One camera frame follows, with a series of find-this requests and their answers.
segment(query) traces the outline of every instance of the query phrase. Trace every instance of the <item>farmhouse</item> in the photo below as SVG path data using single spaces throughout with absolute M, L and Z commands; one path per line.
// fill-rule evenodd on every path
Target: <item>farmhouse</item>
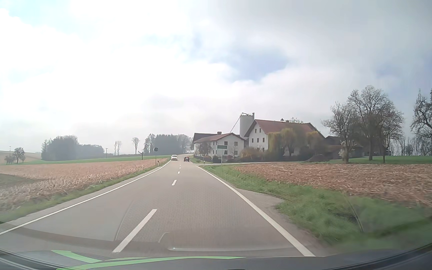
M 216 134 L 211 133 L 195 133 L 193 138 L 194 144 L 194 155 L 195 156 L 227 156 L 231 155 L 238 157 L 243 150 L 244 140 L 239 135 L 232 132 L 223 134 L 218 132 Z M 218 149 L 218 145 L 226 146 L 225 149 Z
M 311 123 L 293 123 L 289 120 L 262 120 L 255 119 L 255 113 L 242 113 L 239 116 L 239 132 L 235 133 L 194 133 L 194 155 L 202 156 L 226 156 L 238 157 L 246 147 L 252 147 L 265 152 L 269 149 L 268 135 L 281 132 L 285 128 L 299 127 L 305 133 L 317 132 L 321 139 L 324 136 Z M 218 149 L 218 145 L 227 146 L 227 149 Z M 293 155 L 297 155 L 299 149 L 294 149 Z M 285 149 L 284 156 L 289 156 L 289 149 Z

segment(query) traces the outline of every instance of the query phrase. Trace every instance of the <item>silo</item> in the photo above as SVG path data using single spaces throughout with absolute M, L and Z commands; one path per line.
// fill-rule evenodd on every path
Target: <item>silo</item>
M 241 115 L 239 116 L 239 136 L 241 136 L 243 139 L 247 139 L 247 137 L 244 137 L 244 135 L 251 127 L 254 120 L 255 120 L 254 112 L 252 114 L 242 112 Z

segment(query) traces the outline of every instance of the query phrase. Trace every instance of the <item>windshield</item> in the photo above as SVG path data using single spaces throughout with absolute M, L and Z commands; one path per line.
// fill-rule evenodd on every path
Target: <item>windshield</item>
M 1 253 L 431 244 L 432 1 L 414 1 L 0 0 Z

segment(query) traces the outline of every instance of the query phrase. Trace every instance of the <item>road edge line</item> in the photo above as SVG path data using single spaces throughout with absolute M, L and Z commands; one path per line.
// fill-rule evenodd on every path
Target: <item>road edge line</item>
M 303 256 L 306 257 L 315 257 L 313 252 L 311 252 L 307 247 L 305 247 L 300 241 L 298 241 L 291 233 L 289 233 L 285 228 L 283 228 L 279 223 L 277 223 L 273 218 L 268 216 L 267 213 L 265 213 L 261 208 L 256 206 L 252 201 L 250 201 L 248 198 L 246 198 L 243 194 L 241 194 L 239 191 L 231 187 L 229 184 L 227 184 L 225 181 L 219 179 L 218 177 L 214 176 L 212 173 L 208 172 L 207 170 L 197 166 L 199 169 L 203 170 L 205 173 L 213 176 L 215 179 L 217 179 L 219 182 L 223 183 L 226 187 L 230 188 L 234 193 L 236 193 L 241 199 L 243 199 L 249 206 L 251 206 L 258 214 L 261 215 L 262 218 L 264 218 L 271 226 L 273 226 L 274 229 L 276 229 L 284 238 L 286 238 L 287 241 L 289 241 L 293 247 L 295 247 Z
M 148 174 L 145 174 L 145 175 L 143 175 L 143 176 L 141 176 L 141 177 L 139 177 L 139 178 L 136 178 L 136 179 L 134 179 L 134 180 L 131 180 L 131 181 L 129 181 L 129 182 L 125 183 L 125 184 L 122 184 L 122 185 L 120 185 L 120 186 L 118 186 L 118 187 L 115 187 L 115 188 L 113 188 L 113 189 L 111 189 L 111 190 L 108 190 L 108 191 L 106 191 L 105 193 L 101 193 L 101 194 L 96 195 L 96 196 L 94 196 L 94 197 L 91 197 L 91 198 L 89 198 L 89 199 L 83 200 L 83 201 L 81 201 L 81 202 L 79 202 L 79 203 L 76 203 L 76 204 L 73 204 L 73 205 L 69 205 L 68 207 L 65 207 L 65 208 L 63 208 L 63 209 L 59 209 L 58 211 L 55 211 L 55 212 L 49 213 L 49 214 L 44 215 L 44 216 L 42 216 L 42 217 L 39 217 L 39 218 L 36 218 L 36 219 L 30 220 L 30 221 L 28 221 L 28 222 L 26 222 L 26 223 L 23 223 L 23 224 L 21 224 L 21 225 L 15 226 L 15 227 L 13 227 L 13 228 L 11 228 L 11 229 L 4 230 L 4 231 L 0 232 L 0 235 L 3 235 L 3 234 L 8 233 L 8 232 L 10 232 L 10 231 L 13 231 L 13 230 L 16 230 L 16 229 L 18 229 L 18 228 L 24 227 L 24 226 L 26 226 L 26 225 L 28 225 L 28 224 L 33 223 L 33 222 L 37 222 L 37 221 L 39 221 L 39 220 L 41 220 L 41 219 L 43 219 L 43 218 L 47 218 L 47 217 L 49 217 L 49 216 L 52 216 L 52 215 L 57 214 L 57 213 L 59 213 L 59 212 L 62 212 L 62 211 L 64 211 L 64 210 L 66 210 L 66 209 L 69 209 L 69 208 L 75 207 L 76 205 L 80 205 L 80 204 L 85 203 L 85 202 L 87 202 L 87 201 L 90 201 L 90 200 L 92 200 L 92 199 L 96 199 L 96 198 L 98 198 L 98 197 L 100 197 L 100 196 L 103 196 L 103 195 L 105 195 L 105 194 L 107 194 L 107 193 L 110 193 L 110 192 L 115 191 L 115 190 L 117 190 L 117 189 L 119 189 L 119 188 L 122 188 L 122 187 L 124 187 L 124 186 L 126 186 L 126 185 L 129 185 L 129 184 L 131 184 L 131 183 L 133 183 L 133 182 L 135 182 L 135 181 L 137 181 L 137 180 L 139 180 L 139 179 L 141 179 L 141 178 L 143 178 L 143 177 L 146 177 L 146 176 L 148 176 L 148 175 L 150 175 L 150 174 L 152 174 L 152 173 L 155 173 L 155 172 L 159 171 L 160 169 L 163 169 L 164 166 L 168 165 L 170 162 L 171 162 L 171 160 L 168 161 L 168 162 L 166 162 L 162 167 L 157 168 L 157 169 L 153 170 L 152 172 L 150 172 L 150 173 L 148 173 Z

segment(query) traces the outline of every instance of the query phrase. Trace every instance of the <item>asphalt road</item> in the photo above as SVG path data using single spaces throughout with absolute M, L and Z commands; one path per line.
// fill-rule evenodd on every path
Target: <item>asphalt road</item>
M 115 258 L 325 255 L 271 210 L 273 199 L 259 196 L 239 193 L 180 156 L 136 178 L 0 225 L 0 249 Z

